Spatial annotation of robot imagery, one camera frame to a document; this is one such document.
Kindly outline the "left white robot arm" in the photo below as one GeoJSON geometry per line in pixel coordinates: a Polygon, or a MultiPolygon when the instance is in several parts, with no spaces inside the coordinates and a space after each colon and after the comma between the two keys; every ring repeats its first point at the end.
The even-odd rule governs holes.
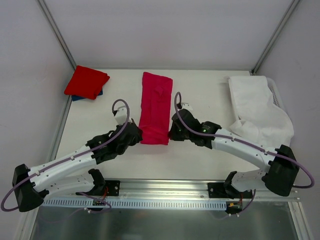
{"type": "Polygon", "coordinates": [[[134,122],[97,135],[75,152],[35,167],[21,164],[14,169],[12,186],[20,212],[39,207],[58,195],[84,192],[99,195],[105,181],[95,167],[123,155],[129,146],[142,141],[142,130],[134,122]]]}

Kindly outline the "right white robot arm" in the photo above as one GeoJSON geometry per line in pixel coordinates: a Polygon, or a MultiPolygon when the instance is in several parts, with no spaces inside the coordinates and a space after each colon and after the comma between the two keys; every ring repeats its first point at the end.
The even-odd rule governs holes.
{"type": "Polygon", "coordinates": [[[300,169],[290,147],[281,145],[276,149],[263,149],[216,123],[199,122],[185,108],[178,110],[171,119],[168,134],[171,140],[187,140],[198,147],[231,154],[257,167],[256,170],[232,171],[228,174],[223,190],[229,198],[237,198],[241,193],[251,190],[269,190],[278,196],[289,196],[300,169]]]}

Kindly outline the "crimson pink t shirt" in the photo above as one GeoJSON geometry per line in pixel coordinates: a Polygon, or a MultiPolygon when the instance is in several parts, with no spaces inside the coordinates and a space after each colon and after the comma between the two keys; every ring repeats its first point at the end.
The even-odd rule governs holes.
{"type": "Polygon", "coordinates": [[[171,119],[173,80],[144,72],[142,75],[141,114],[138,127],[144,145],[167,145],[171,119]]]}

